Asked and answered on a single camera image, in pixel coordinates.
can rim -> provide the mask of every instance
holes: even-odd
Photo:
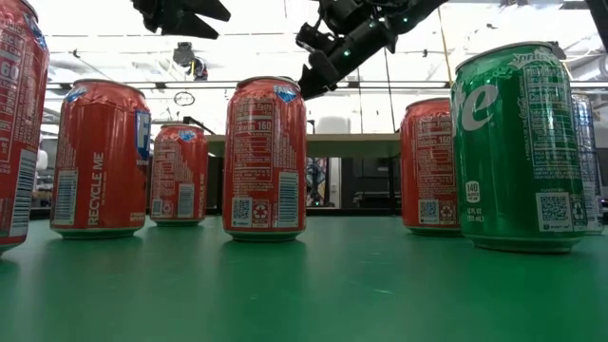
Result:
[[[36,12],[36,9],[34,8],[34,6],[32,6],[28,0],[20,0],[20,1],[22,4],[26,5],[26,7],[28,7],[29,10],[31,10],[31,13],[36,18],[36,22],[38,22],[38,12]]]
[[[275,80],[275,81],[281,81],[281,82],[287,82],[289,84],[291,84],[292,86],[295,86],[295,88],[297,89],[297,92],[300,92],[300,85],[292,80],[291,78],[286,78],[286,77],[281,77],[281,76],[254,76],[254,77],[250,77],[248,79],[244,79],[242,81],[240,81],[239,83],[237,83],[237,88],[243,87],[248,83],[251,83],[253,81],[257,81],[257,80]]]
[[[439,101],[439,100],[447,100],[447,102],[449,103],[449,98],[448,97],[436,97],[436,98],[430,98],[430,99],[426,99],[426,100],[416,101],[415,103],[408,104],[408,106],[406,107],[406,115],[408,115],[408,109],[411,106],[413,106],[413,105],[419,105],[421,103],[431,102],[431,101]]]
[[[84,82],[100,82],[100,83],[109,83],[109,84],[113,84],[113,85],[117,85],[117,86],[124,86],[124,87],[127,87],[129,89],[133,89],[133,90],[139,92],[145,98],[145,94],[143,93],[143,91],[137,89],[134,86],[126,85],[124,83],[120,83],[120,82],[116,82],[116,81],[103,80],[103,79],[82,79],[82,80],[76,80],[76,81],[74,81],[74,86],[76,86],[79,83],[84,83]]]
[[[193,128],[193,129],[201,130],[204,132],[204,129],[202,129],[198,126],[194,126],[194,125],[186,124],[186,123],[165,123],[161,126],[161,129],[166,128],[166,127],[176,127],[176,126]]]
[[[482,53],[478,53],[473,57],[467,58],[465,59],[464,62],[460,63],[459,65],[456,66],[455,71],[458,72],[458,69],[460,69],[461,67],[464,67],[465,65],[478,60],[482,57],[485,57],[491,53],[494,52],[498,52],[498,51],[502,51],[504,49],[508,49],[508,48],[516,48],[516,47],[525,47],[525,46],[540,46],[540,47],[546,47],[546,48],[551,48],[551,44],[547,43],[547,42],[541,42],[541,41],[527,41],[527,42],[519,42],[519,43],[513,43],[513,44],[507,44],[501,47],[494,47],[489,49],[488,51],[484,51]]]

green tabletop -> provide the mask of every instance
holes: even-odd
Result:
[[[0,341],[608,341],[606,236],[534,256],[399,218],[308,218],[283,244],[203,225],[65,241],[34,221],[0,258]]]

